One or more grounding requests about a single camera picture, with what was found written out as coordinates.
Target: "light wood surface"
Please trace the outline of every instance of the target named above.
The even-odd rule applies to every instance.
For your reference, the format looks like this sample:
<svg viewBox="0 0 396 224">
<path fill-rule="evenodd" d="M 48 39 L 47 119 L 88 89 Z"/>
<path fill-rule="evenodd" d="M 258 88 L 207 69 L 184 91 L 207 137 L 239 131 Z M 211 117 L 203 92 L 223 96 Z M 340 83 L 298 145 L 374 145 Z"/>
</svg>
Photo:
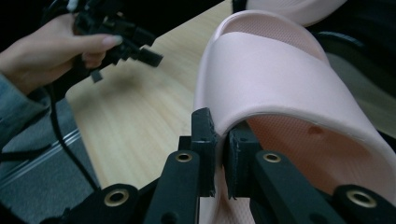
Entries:
<svg viewBox="0 0 396 224">
<path fill-rule="evenodd" d="M 157 68 L 128 60 L 86 78 L 66 99 L 102 188 L 123 183 L 138 189 L 161 175 L 178 138 L 191 135 L 195 79 L 207 41 L 232 12 L 224 1 L 160 36 L 152 50 Z"/>
</svg>

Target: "person's arm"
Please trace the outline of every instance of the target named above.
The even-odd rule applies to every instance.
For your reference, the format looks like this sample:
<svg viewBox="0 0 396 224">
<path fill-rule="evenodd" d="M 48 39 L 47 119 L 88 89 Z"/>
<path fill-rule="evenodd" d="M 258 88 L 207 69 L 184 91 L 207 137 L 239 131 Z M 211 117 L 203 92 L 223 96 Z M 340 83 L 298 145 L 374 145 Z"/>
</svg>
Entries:
<svg viewBox="0 0 396 224">
<path fill-rule="evenodd" d="M 0 53 L 0 148 L 49 108 L 40 88 L 70 70 L 77 55 L 94 68 L 122 41 L 113 35 L 74 35 L 73 23 L 71 14 L 57 17 Z"/>
</svg>

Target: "brass grommet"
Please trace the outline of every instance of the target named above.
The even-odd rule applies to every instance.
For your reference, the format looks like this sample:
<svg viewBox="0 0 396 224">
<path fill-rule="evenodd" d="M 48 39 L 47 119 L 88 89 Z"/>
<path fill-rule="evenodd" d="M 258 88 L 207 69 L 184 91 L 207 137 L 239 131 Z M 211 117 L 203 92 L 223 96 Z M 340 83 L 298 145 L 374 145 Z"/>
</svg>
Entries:
<svg viewBox="0 0 396 224">
<path fill-rule="evenodd" d="M 188 153 L 180 153 L 176 155 L 176 160 L 180 162 L 187 162 L 192 160 L 192 155 Z"/>
<path fill-rule="evenodd" d="M 376 207 L 376 200 L 363 191 L 352 189 L 346 192 L 346 196 L 350 201 L 359 206 L 366 208 Z"/>
<path fill-rule="evenodd" d="M 105 205 L 116 207 L 125 203 L 129 198 L 129 192 L 126 189 L 114 189 L 105 197 Z"/>
<path fill-rule="evenodd" d="M 281 161 L 280 157 L 274 153 L 264 154 L 263 157 L 266 161 L 269 161 L 269 162 L 280 162 Z"/>
</svg>

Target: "human hand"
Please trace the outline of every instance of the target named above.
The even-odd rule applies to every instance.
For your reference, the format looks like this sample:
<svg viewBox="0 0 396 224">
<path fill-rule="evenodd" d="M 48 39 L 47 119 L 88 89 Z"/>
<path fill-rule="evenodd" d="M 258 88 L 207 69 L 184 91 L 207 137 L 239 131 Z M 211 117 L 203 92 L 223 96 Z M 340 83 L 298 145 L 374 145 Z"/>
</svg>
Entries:
<svg viewBox="0 0 396 224">
<path fill-rule="evenodd" d="M 70 70 L 77 55 L 87 68 L 95 68 L 107 50 L 122 42 L 116 35 L 75 35 L 74 19 L 57 17 L 1 52 L 0 72 L 27 95 Z"/>
</svg>

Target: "gray sleeve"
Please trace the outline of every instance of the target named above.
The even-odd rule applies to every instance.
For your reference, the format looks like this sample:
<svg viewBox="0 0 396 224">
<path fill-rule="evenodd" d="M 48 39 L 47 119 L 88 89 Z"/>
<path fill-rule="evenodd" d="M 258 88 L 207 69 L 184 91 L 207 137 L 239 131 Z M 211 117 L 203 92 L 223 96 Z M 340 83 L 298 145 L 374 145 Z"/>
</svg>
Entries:
<svg viewBox="0 0 396 224">
<path fill-rule="evenodd" d="M 50 110 L 43 89 L 25 96 L 0 74 L 0 150 L 38 114 Z"/>
</svg>

